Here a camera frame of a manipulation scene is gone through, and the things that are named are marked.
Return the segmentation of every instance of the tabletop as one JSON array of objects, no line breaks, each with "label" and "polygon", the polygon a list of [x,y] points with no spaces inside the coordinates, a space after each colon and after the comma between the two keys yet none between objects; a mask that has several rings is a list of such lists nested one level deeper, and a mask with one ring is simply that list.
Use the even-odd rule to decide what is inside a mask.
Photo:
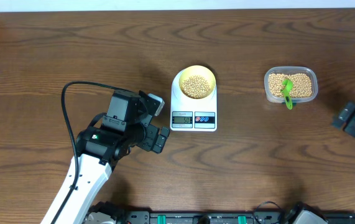
[{"label": "tabletop", "polygon": [[[72,149],[64,84],[86,80],[153,93],[169,126],[174,76],[215,71],[218,129],[173,131],[161,154],[137,147],[95,199],[153,211],[253,210],[271,200],[355,212],[355,139],[332,117],[355,102],[355,9],[0,13],[0,223],[38,223]],[[268,102],[264,75],[304,66],[311,102]],[[73,131],[106,112],[112,91],[72,86]]]}]

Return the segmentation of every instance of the green spoon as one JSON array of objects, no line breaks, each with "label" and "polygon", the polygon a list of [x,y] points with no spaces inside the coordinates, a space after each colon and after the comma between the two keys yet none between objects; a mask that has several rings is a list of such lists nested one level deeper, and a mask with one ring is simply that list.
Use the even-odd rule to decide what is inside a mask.
[{"label": "green spoon", "polygon": [[292,99],[290,98],[289,92],[293,88],[293,82],[289,79],[285,79],[282,84],[285,86],[285,88],[281,90],[281,93],[284,94],[285,104],[287,105],[287,108],[291,110],[293,108],[293,103]]}]

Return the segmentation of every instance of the container of soybeans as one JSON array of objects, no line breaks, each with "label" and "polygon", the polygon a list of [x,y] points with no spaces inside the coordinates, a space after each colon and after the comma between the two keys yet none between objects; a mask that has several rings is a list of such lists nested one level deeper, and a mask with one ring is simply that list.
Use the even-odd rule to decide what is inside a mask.
[{"label": "container of soybeans", "polygon": [[178,85],[184,95],[199,100],[212,97],[216,79],[208,68],[194,65],[182,71]]},{"label": "container of soybeans", "polygon": [[264,76],[264,89],[267,99],[273,103],[283,103],[282,82],[288,78],[293,82],[289,95],[292,103],[304,103],[314,100],[318,94],[315,73],[306,67],[283,66],[271,68]]}]

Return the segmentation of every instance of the rectangular food container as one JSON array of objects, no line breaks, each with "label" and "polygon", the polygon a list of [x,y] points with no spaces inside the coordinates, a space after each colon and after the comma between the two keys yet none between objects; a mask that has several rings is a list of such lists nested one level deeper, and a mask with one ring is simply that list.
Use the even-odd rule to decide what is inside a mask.
[{"label": "rectangular food container", "polygon": [[273,103],[283,103],[285,102],[285,99],[282,97],[274,96],[269,88],[269,76],[270,74],[273,73],[283,73],[285,75],[294,75],[296,73],[304,73],[308,77],[310,77],[311,80],[311,91],[313,94],[310,97],[304,97],[304,98],[293,98],[292,97],[292,103],[304,103],[304,102],[309,102],[311,100],[314,100],[318,93],[318,84],[316,81],[316,76],[315,73],[306,67],[294,67],[294,66],[281,66],[281,67],[274,67],[271,68],[264,76],[264,89],[265,89],[265,94],[267,95],[267,99],[270,102]]}]

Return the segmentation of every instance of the white wall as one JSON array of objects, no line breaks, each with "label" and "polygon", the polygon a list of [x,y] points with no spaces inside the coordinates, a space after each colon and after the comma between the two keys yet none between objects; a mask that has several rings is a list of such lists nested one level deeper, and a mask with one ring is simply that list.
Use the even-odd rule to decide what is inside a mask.
[{"label": "white wall", "polygon": [[0,12],[355,7],[355,0],[0,0]]}]

